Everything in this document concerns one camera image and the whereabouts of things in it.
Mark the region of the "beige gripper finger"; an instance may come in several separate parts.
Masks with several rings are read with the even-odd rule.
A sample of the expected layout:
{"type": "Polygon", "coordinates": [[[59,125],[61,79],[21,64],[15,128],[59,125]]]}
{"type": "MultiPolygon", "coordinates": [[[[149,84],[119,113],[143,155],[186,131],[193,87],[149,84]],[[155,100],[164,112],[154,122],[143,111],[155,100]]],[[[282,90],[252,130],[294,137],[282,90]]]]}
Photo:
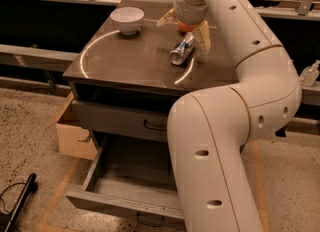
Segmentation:
{"type": "Polygon", "coordinates": [[[197,25],[193,30],[193,35],[201,51],[204,54],[208,54],[211,49],[211,40],[210,40],[208,22],[206,20],[203,20],[199,25],[197,25]]]}
{"type": "Polygon", "coordinates": [[[168,11],[165,15],[163,15],[156,23],[156,25],[158,27],[161,27],[165,24],[170,24],[170,23],[174,23],[177,22],[178,18],[174,12],[174,9],[171,9],[170,11],[168,11]]]}

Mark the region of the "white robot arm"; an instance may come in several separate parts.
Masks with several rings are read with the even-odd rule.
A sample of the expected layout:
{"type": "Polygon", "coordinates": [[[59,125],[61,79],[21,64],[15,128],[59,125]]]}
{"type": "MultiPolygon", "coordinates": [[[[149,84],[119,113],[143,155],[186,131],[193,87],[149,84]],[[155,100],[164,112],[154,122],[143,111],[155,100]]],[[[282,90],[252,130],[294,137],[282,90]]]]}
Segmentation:
{"type": "Polygon", "coordinates": [[[282,43],[248,0],[176,0],[161,24],[195,26],[210,48],[211,15],[238,76],[172,106],[167,139],[187,232],[264,232],[240,156],[248,142],[284,127],[302,89],[282,43]]]}

